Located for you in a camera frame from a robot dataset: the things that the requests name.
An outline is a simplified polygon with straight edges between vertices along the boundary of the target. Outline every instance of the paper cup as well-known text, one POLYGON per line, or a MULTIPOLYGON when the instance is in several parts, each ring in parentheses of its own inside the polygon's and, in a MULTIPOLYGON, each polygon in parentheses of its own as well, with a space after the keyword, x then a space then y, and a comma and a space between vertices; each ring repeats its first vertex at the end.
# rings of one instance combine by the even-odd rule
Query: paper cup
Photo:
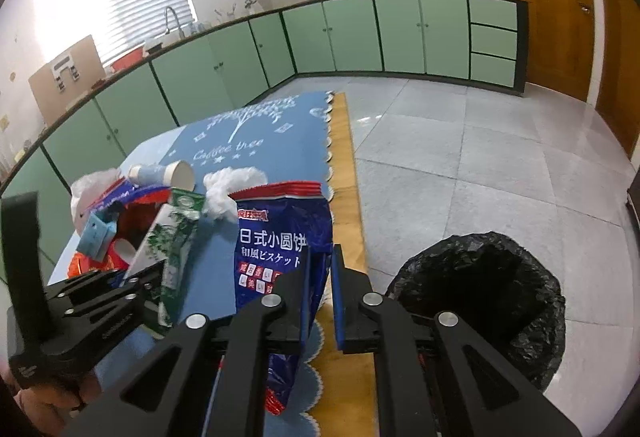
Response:
POLYGON ((170 165, 162 166, 159 164, 136 164, 133 165, 129 174, 129 180, 148 186, 149 184, 162 184, 181 190, 192 192, 196 185, 193 169, 188 162, 175 161, 170 165))

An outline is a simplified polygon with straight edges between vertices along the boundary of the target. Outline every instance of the snack wrapper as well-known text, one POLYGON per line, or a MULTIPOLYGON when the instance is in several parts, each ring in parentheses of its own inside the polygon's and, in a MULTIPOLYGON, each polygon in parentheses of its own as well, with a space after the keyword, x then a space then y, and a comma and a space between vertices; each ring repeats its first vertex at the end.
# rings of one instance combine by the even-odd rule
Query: snack wrapper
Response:
MULTIPOLYGON (((333 228, 329 203, 319 182, 291 181, 256 186, 229 195, 238 204, 239 233, 234 255, 236 309, 270 294, 279 275, 310 255, 308 331, 329 273, 333 228)), ((271 354, 265 407, 279 415, 287 406, 299 356, 271 354)))

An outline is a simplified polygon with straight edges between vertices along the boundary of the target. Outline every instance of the black trash bag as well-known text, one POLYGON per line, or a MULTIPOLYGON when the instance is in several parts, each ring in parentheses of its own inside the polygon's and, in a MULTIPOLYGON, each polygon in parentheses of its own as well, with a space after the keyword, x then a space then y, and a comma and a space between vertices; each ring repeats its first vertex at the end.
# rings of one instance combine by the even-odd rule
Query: black trash bag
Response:
POLYGON ((456 312, 540 391, 564 353, 560 284, 500 233, 453 236, 407 260, 386 295, 409 312, 456 312))

